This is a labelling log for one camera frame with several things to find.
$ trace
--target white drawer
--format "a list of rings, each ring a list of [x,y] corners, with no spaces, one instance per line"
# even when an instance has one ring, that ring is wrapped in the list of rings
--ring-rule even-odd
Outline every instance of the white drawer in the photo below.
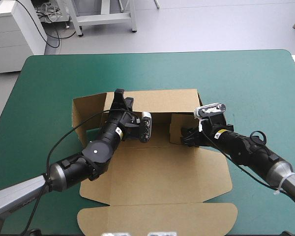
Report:
[[[20,45],[27,45],[27,42],[21,31],[0,33],[0,48]]]
[[[32,55],[28,45],[0,48],[0,73],[20,71]]]
[[[18,31],[19,26],[15,22],[13,16],[1,16],[0,17],[0,32]]]

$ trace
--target white table leg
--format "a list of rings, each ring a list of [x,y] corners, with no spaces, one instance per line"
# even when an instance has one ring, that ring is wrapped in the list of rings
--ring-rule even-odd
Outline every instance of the white table leg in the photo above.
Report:
[[[136,22],[136,9],[134,7],[134,0],[129,0],[130,5],[130,17],[132,23],[132,32],[137,32],[137,22]]]
[[[75,29],[77,35],[81,37],[81,36],[83,36],[83,34],[81,32],[80,26],[77,21],[77,13],[75,12],[75,10],[73,8],[72,0],[65,0],[65,2],[67,3],[66,5],[68,7],[69,14],[71,16],[71,20],[72,20],[74,29]]]
[[[159,6],[159,2],[158,2],[158,0],[154,0],[154,2],[155,2],[155,4],[156,4],[157,9],[159,9],[160,6]],[[129,4],[129,0],[127,0],[126,5],[123,7],[123,6],[122,6],[122,3],[121,3],[121,0],[119,0],[120,11],[121,11],[121,12],[124,12],[124,11],[127,9],[128,4]]]
[[[102,0],[100,14],[107,15],[109,13],[110,13],[110,0]]]

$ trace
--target green table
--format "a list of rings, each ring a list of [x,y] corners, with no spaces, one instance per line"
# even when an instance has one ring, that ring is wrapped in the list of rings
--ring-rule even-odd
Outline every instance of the green table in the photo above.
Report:
[[[71,127],[75,97],[114,91],[197,88],[204,104],[223,102],[239,133],[263,130],[268,146],[295,167],[295,64],[289,52],[231,51],[30,57],[0,117],[0,188],[45,171],[49,149]],[[76,134],[53,160],[81,149]],[[231,234],[295,233],[295,205],[258,185],[229,163],[233,190],[209,202],[231,202],[238,218]],[[31,228],[80,234],[76,215],[99,204],[79,186],[44,196]],[[33,204],[10,216],[3,233],[19,233]]]

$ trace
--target cardboard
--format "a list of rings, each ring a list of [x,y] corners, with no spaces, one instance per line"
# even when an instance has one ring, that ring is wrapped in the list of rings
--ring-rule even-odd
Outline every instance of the cardboard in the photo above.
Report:
[[[125,92],[127,96],[134,98],[135,112],[151,112],[151,140],[145,144],[137,140],[121,142],[108,171],[96,181],[82,182],[82,197],[110,204],[79,212],[83,233],[226,234],[235,223],[236,207],[229,203],[203,203],[232,189],[225,157],[180,145],[180,129],[198,125],[192,116],[194,108],[201,104],[197,91],[133,91]],[[109,109],[112,100],[112,92],[74,99],[73,126]],[[95,118],[77,129],[83,145],[88,142],[86,131],[99,128],[106,117]]]

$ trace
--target gray floor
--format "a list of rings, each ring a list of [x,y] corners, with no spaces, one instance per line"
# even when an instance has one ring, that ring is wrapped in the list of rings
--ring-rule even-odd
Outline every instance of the gray floor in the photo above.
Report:
[[[118,0],[111,0],[118,11]],[[286,49],[295,55],[295,0],[135,0],[138,32],[130,24],[83,27],[46,54],[148,53]],[[80,15],[98,14],[98,0],[75,0]],[[69,35],[58,25],[61,36]],[[0,114],[18,73],[0,74]]]

